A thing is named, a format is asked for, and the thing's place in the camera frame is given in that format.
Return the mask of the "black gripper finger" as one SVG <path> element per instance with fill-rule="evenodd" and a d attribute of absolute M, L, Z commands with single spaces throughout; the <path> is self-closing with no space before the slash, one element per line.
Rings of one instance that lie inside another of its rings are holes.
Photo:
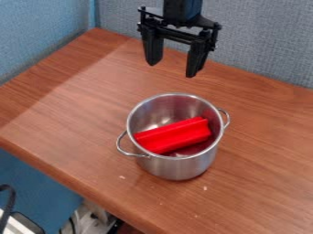
<path fill-rule="evenodd" d="M 146 26 L 142 26 L 141 34 L 146 61 L 154 66 L 164 58 L 164 38 L 160 36 L 156 28 Z"/>
<path fill-rule="evenodd" d="M 194 40 L 188 55 L 186 77 L 193 78 L 204 68 L 210 45 L 205 40 Z"/>

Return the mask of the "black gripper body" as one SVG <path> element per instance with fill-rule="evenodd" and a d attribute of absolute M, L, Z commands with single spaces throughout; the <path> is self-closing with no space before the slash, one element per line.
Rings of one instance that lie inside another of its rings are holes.
<path fill-rule="evenodd" d="M 164 40 L 190 45 L 205 40 L 210 50 L 216 49 L 221 24 L 202 16 L 204 0 L 164 0 L 164 7 L 141 6 L 138 31 L 142 26 L 157 29 Z"/>

